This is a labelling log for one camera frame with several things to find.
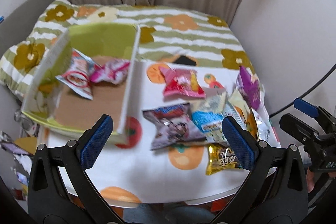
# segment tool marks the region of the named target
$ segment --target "metal pin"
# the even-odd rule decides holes
[[[37,147],[37,150],[42,150],[45,147],[44,143],[39,144],[39,146]]]
[[[76,144],[76,141],[75,141],[75,140],[68,141],[68,143],[67,143],[67,145],[68,145],[69,147],[73,147],[73,146],[75,146],[75,144]]]
[[[297,146],[294,145],[294,144],[291,144],[290,149],[292,149],[293,151],[296,151],[297,150]]]
[[[265,141],[260,141],[259,146],[265,148],[267,146],[267,143]]]

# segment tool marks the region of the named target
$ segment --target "storage box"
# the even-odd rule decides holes
[[[35,122],[43,124],[55,132],[78,139],[86,129],[94,125],[99,117],[96,117],[92,124],[86,124],[86,128],[80,128],[87,123],[85,117],[82,117],[82,121],[73,121],[74,123],[79,123],[79,126],[71,126],[68,124],[71,121],[61,124],[58,117],[54,116],[55,113],[60,117],[64,114],[62,112],[57,113],[57,111],[65,100],[69,99],[73,100],[73,102],[86,100],[84,105],[88,106],[86,107],[87,109],[77,108],[78,113],[75,113],[75,103],[68,105],[66,110],[70,111],[71,116],[74,117],[76,117],[76,114],[90,113],[90,104],[95,100],[95,91],[93,89],[93,101],[91,102],[88,99],[79,97],[79,95],[71,95],[71,97],[66,99],[62,97],[67,96],[63,95],[64,85],[55,79],[55,76],[64,73],[68,69],[71,62],[72,48],[90,57],[110,56],[128,59],[131,63],[127,80],[123,85],[124,90],[122,92],[124,96],[118,95],[116,96],[117,101],[111,102],[111,104],[116,105],[116,107],[113,107],[115,115],[111,115],[115,126],[109,139],[115,143],[125,143],[126,116],[139,37],[140,28],[131,24],[95,23],[71,26],[58,38],[47,56],[41,61],[25,95],[21,111]],[[109,106],[109,101],[105,100],[104,104]],[[62,119],[63,121],[67,120],[67,117],[63,115]]]

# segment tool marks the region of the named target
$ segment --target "orange fruit print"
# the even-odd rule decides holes
[[[154,84],[164,84],[165,83],[165,78],[160,72],[159,67],[164,67],[167,69],[170,68],[165,63],[155,63],[155,64],[150,65],[147,69],[147,76],[149,80]]]

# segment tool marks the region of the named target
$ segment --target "striped blanket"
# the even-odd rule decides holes
[[[197,11],[165,6],[72,5],[55,0],[39,17],[26,41],[0,60],[0,83],[23,99],[41,59],[71,25],[91,22],[133,23],[141,27],[138,58],[173,62],[186,55],[202,67],[254,69],[226,22]]]

